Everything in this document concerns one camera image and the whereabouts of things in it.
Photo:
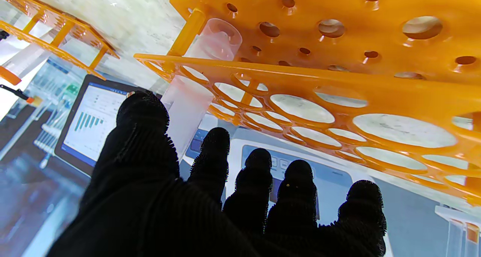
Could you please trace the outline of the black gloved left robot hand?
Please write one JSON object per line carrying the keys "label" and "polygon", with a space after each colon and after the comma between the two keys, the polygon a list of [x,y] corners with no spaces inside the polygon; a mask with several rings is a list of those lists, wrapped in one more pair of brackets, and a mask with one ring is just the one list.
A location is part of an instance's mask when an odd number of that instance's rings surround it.
{"label": "black gloved left robot hand", "polygon": [[289,164],[269,207],[271,154],[254,149],[224,203],[230,134],[210,130],[188,180],[151,91],[119,107],[77,216],[48,257],[383,257],[387,223],[376,183],[352,184],[338,219],[316,222],[311,166]]}

